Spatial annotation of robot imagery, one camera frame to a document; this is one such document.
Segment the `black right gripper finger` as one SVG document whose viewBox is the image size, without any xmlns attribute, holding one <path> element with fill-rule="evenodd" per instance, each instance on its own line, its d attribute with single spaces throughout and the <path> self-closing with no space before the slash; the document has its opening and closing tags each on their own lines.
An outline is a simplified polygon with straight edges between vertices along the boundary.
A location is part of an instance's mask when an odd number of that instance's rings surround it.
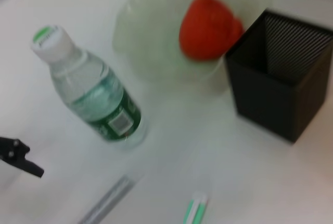
<svg viewBox="0 0 333 224">
<path fill-rule="evenodd" d="M 44 169 L 25 158 L 30 148 L 19 139 L 1 137 L 1 160 L 26 173 L 41 178 Z"/>
</svg>

